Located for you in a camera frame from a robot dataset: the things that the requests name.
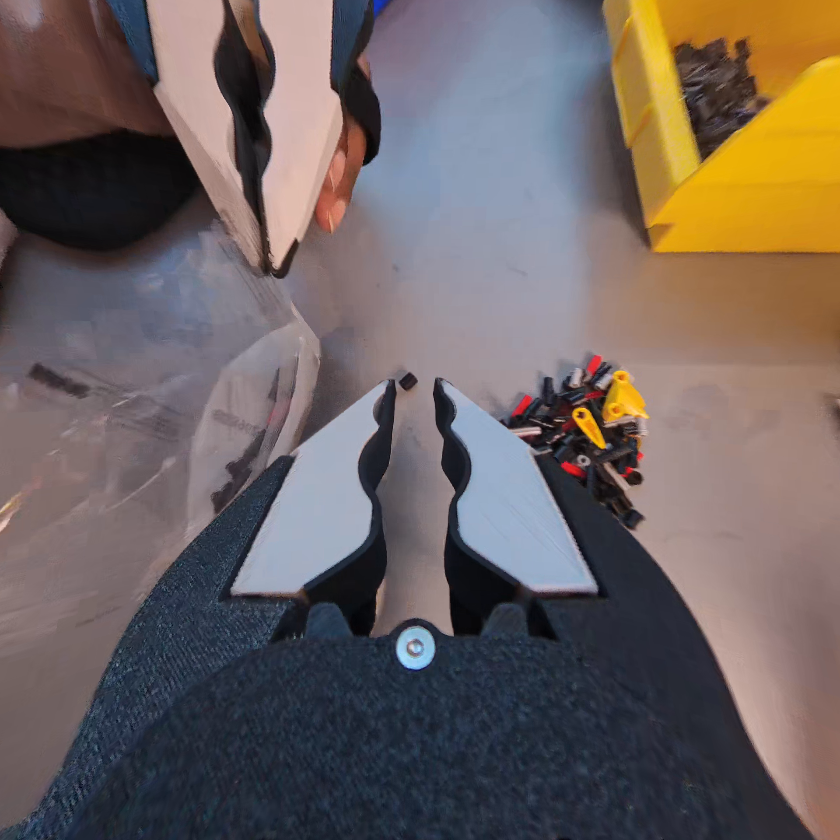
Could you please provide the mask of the clear plastic bag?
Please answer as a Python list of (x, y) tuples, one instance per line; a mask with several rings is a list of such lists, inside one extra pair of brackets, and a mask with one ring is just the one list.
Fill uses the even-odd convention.
[(23, 235), (2, 270), (2, 659), (142, 600), (297, 445), (320, 341), (189, 207), (140, 245)]

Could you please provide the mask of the pile of mixed small plastic parts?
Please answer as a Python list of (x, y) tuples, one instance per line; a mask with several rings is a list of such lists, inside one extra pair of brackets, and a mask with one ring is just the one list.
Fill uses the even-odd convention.
[(542, 379), (499, 422), (538, 456), (548, 456), (625, 529), (645, 520), (629, 494), (644, 482), (648, 406), (634, 377), (589, 353), (555, 381)]

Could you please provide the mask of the heap of black connector pegs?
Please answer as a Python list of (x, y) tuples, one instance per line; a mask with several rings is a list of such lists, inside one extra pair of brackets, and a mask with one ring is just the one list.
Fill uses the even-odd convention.
[(773, 101), (760, 90), (751, 71), (752, 53), (748, 37), (733, 45), (716, 38), (705, 45), (683, 41), (674, 48), (681, 97), (701, 162)]

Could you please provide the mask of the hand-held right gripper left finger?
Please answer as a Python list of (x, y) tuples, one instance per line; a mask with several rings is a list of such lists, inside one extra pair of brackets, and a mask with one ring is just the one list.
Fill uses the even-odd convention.
[(360, 594), (327, 600), (365, 602), (376, 592), (384, 560), (376, 558), (382, 505), (376, 491), (389, 466), (396, 383), (382, 381), (297, 447), (234, 578), (234, 595), (306, 596), (342, 568), (373, 563)]

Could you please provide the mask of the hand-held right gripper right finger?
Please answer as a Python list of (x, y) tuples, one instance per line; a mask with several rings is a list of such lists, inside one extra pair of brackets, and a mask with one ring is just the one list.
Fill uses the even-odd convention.
[(598, 585), (532, 448), (449, 381), (434, 384), (454, 490), (444, 569), (457, 598), (593, 596)]

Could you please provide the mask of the person's left hand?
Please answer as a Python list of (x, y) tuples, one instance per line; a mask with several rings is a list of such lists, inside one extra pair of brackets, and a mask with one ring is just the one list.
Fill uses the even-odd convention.
[(333, 234), (351, 203), (363, 167), (378, 155), (382, 111), (373, 89), (371, 64), (363, 52), (356, 60), (343, 92), (343, 126), (314, 211), (320, 228)]

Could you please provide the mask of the person's left forearm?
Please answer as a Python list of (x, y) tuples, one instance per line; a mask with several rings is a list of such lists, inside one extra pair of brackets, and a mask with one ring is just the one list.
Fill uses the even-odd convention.
[(1, 146), (175, 132), (107, 2), (1, 2)]

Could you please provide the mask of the yellow storage bin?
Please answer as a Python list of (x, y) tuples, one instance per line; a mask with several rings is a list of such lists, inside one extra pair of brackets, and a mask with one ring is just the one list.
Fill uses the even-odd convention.
[[(602, 4), (612, 86), (659, 253), (837, 253), (839, 3)], [(767, 106), (700, 158), (675, 50), (747, 39)]]

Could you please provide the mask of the grey desk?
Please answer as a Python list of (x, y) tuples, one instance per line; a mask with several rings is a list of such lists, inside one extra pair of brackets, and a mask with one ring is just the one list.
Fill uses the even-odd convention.
[[(2, 659), (2, 826), (59, 779), (111, 838), (838, 837), (838, 258), (655, 256), (593, 3), (408, 3), (374, 40), (382, 154), (288, 283), (310, 431), (380, 379), (382, 637), (270, 640), (222, 601), (276, 469), (142, 600)], [(636, 535), (559, 484), (606, 598), (549, 638), (448, 631), (438, 375), (498, 415), (596, 348), (652, 405)]]

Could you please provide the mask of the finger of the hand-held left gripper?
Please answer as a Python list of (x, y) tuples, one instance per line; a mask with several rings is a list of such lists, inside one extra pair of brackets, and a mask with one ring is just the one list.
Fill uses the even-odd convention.
[(272, 253), (263, 186), (276, 64), (259, 3), (150, 1), (146, 8), (154, 95), (243, 257), (263, 274), (284, 277), (292, 248)]
[(255, 265), (284, 277), (337, 149), (348, 50), (335, 2), (232, 2), (234, 161)]

